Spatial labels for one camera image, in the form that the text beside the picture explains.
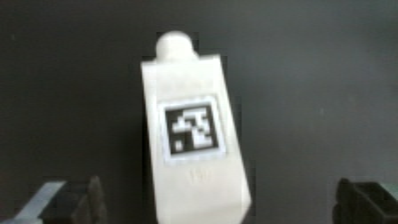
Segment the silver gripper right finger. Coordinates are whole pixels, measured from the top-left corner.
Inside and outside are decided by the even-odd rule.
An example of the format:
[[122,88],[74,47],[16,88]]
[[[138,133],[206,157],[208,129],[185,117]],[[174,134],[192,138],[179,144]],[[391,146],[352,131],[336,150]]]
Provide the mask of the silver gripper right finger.
[[398,184],[339,180],[332,224],[398,224]]

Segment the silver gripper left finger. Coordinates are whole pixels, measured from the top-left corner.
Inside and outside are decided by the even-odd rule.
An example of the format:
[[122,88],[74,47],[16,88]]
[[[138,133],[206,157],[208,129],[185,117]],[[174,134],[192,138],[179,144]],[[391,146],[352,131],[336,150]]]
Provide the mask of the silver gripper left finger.
[[10,224],[108,224],[99,177],[85,181],[48,181]]

